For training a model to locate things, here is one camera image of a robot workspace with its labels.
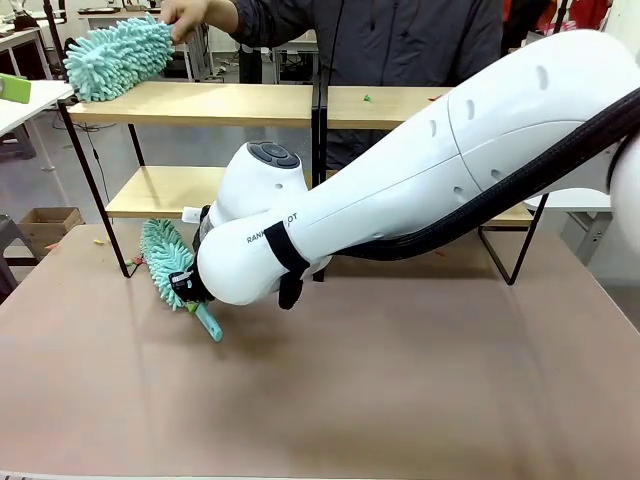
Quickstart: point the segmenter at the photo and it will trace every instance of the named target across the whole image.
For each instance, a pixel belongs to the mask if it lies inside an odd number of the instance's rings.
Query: wooden box
[[[46,247],[58,243],[73,227],[84,224],[76,207],[34,208],[18,224],[37,254],[44,257]]]

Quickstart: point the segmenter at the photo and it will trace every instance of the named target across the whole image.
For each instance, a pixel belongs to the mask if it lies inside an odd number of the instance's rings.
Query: green sticky note
[[[31,82],[0,73],[0,98],[10,102],[29,103]]]

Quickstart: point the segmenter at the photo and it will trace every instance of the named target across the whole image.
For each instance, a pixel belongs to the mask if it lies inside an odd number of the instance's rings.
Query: jacket zipper
[[[396,13],[398,11],[398,0],[393,2],[393,13],[391,14],[391,30],[389,32],[389,41],[387,42],[387,52],[384,55],[384,63],[382,64],[382,73],[380,74],[380,86],[384,85],[384,73],[387,69],[387,62],[389,61],[389,53],[391,52],[391,40],[393,40],[393,27],[396,24]]]

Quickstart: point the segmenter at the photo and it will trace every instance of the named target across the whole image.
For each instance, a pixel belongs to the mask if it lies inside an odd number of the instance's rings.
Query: hand
[[[171,38],[174,43],[184,43],[198,25],[206,20],[209,0],[164,0],[160,21],[173,25]]]

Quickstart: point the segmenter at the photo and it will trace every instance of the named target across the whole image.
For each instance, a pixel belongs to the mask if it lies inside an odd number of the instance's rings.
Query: white robotic arm
[[[616,40],[569,32],[480,72],[311,191],[286,150],[245,145],[206,219],[214,228],[197,252],[202,284],[244,305],[337,252],[406,258],[545,188],[607,191],[613,144],[640,127],[639,87],[640,69]],[[612,193],[638,241],[640,142],[628,143]]]

